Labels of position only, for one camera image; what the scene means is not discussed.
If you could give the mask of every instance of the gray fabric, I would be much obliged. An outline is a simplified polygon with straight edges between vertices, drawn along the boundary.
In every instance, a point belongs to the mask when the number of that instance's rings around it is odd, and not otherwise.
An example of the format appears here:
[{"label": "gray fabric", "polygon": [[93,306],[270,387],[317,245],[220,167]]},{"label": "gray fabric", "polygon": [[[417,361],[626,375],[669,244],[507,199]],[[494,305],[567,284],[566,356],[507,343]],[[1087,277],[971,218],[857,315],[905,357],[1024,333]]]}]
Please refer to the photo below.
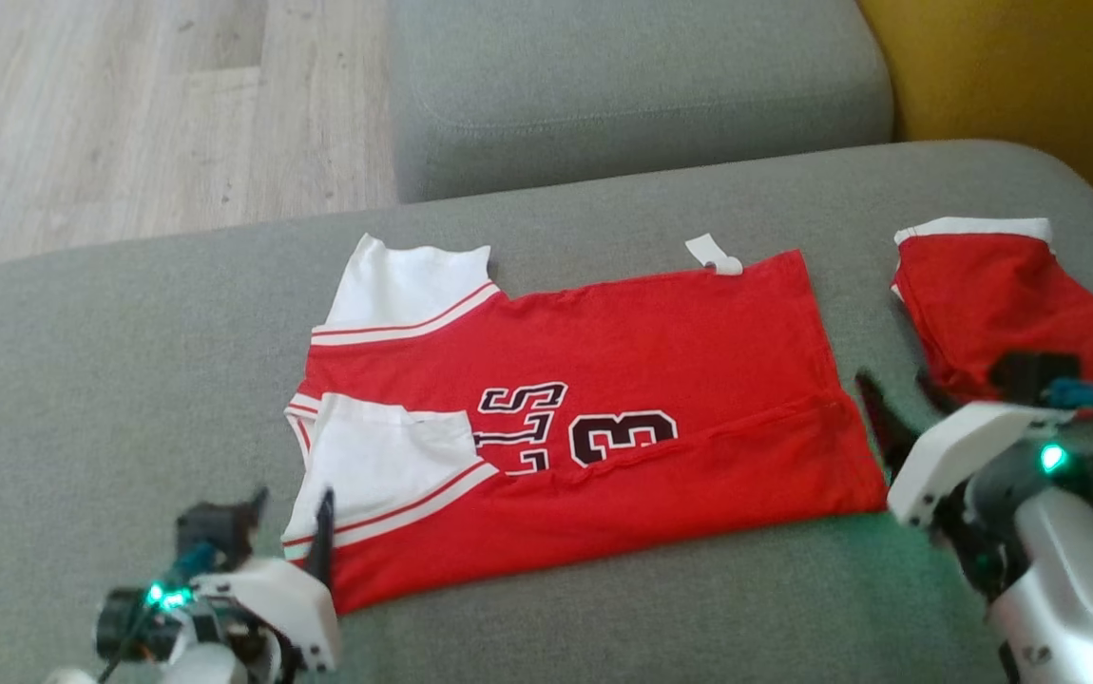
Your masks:
[{"label": "gray fabric", "polygon": [[404,202],[889,142],[854,0],[396,0]]},{"label": "gray fabric", "polygon": [[[886,285],[893,232],[941,215],[1049,216],[1060,260],[1093,291],[1093,191],[995,142],[611,178],[0,268],[0,681],[96,665],[99,598],[160,571],[173,516],[199,498],[272,486],[259,551],[278,553],[301,473],[281,408],[363,231],[399,247],[490,243],[514,295],[693,268],[682,238],[706,231],[747,261],[801,247],[847,387],[872,367],[928,420]],[[1093,447],[1093,427],[1077,433]],[[860,516],[361,611],[342,622],[336,681],[1002,681],[980,615],[951,556]]]}]

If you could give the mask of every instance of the white stripe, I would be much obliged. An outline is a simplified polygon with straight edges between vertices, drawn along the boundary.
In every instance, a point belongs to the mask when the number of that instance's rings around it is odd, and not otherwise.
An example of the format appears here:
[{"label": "white stripe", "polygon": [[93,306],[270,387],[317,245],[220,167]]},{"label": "white stripe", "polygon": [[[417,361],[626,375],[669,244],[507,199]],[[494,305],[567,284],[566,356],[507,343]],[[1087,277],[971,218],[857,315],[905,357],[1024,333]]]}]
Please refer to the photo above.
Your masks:
[{"label": "white stripe", "polygon": [[434,330],[440,330],[444,326],[458,320],[459,317],[467,316],[468,312],[472,311],[483,302],[492,298],[492,295],[497,294],[497,292],[500,292],[500,287],[495,286],[494,282],[490,282],[490,284],[486,284],[475,294],[470,295],[470,298],[465,299],[463,303],[459,304],[458,307],[449,311],[446,316],[438,317],[438,319],[430,321],[430,323],[418,325],[415,328],[355,332],[333,328],[333,326],[320,325],[315,329],[315,333],[317,335],[310,339],[310,344],[320,346],[360,345],[364,342],[381,342],[384,339],[419,338],[421,334],[427,334]]},{"label": "white stripe", "polygon": [[898,229],[893,241],[900,246],[910,237],[928,235],[1022,235],[1053,245],[1054,231],[1049,220],[972,220],[972,217],[943,216],[925,222],[914,228]]},{"label": "white stripe", "polygon": [[[483,463],[478,467],[467,476],[461,477],[458,482],[455,482],[449,486],[449,488],[444,490],[442,493],[437,494],[436,497],[430,498],[428,500],[420,504],[420,506],[413,507],[413,509],[408,509],[400,512],[399,515],[391,515],[386,517],[386,519],[377,520],[374,523],[363,524],[360,528],[346,529],[343,532],[334,533],[334,549],[339,546],[345,546],[348,544],[355,544],[356,542],[363,542],[365,540],[372,540],[378,534],[385,534],[395,529],[406,528],[408,524],[416,522],[416,520],[423,520],[430,515],[437,512],[444,507],[449,506],[449,504],[457,502],[463,494],[467,494],[474,486],[481,484],[486,477],[497,475],[500,471],[494,464]],[[310,550],[310,542],[301,542],[301,544],[294,544],[291,546],[285,546],[285,558],[296,559],[306,556]]]},{"label": "white stripe", "polygon": [[[306,406],[304,409],[294,408],[294,404],[298,406]],[[322,402],[313,397],[307,397],[306,394],[294,394],[294,398],[289,400],[289,405],[285,406],[285,415],[299,415],[303,417],[308,417],[310,420],[317,418],[317,414],[321,411]]]}]

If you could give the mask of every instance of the white tag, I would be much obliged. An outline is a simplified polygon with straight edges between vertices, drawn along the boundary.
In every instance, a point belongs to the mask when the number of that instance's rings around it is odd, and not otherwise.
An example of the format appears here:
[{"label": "white tag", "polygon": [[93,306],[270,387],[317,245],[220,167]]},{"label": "white tag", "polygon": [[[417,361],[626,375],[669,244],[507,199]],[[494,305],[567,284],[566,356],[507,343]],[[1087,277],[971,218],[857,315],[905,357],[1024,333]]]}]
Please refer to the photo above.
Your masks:
[{"label": "white tag", "polygon": [[700,264],[716,267],[716,273],[719,275],[741,275],[745,271],[740,259],[729,257],[725,255],[724,250],[720,250],[710,233],[700,235],[694,239],[686,239],[686,250],[690,250],[691,255],[698,259]]}]

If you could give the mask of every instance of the wooden floor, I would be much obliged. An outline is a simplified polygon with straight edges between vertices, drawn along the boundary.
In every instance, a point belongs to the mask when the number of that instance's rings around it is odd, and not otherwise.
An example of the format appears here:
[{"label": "wooden floor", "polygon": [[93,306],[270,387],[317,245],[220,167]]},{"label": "wooden floor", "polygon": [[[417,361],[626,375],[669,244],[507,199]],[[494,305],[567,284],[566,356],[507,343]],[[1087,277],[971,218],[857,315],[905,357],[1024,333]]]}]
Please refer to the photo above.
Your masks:
[{"label": "wooden floor", "polygon": [[0,0],[0,263],[395,203],[385,0]]}]

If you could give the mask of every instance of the red jersey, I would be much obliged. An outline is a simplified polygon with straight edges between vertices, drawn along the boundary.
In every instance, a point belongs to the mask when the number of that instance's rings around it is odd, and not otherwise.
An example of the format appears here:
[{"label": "red jersey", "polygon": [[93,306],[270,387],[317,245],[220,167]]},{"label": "red jersey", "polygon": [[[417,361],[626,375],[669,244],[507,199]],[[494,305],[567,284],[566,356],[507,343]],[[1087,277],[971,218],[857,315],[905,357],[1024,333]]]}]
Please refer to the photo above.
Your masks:
[{"label": "red jersey", "polygon": [[334,486],[339,612],[885,503],[799,251],[510,298],[486,248],[367,236],[286,414],[286,554]]}]

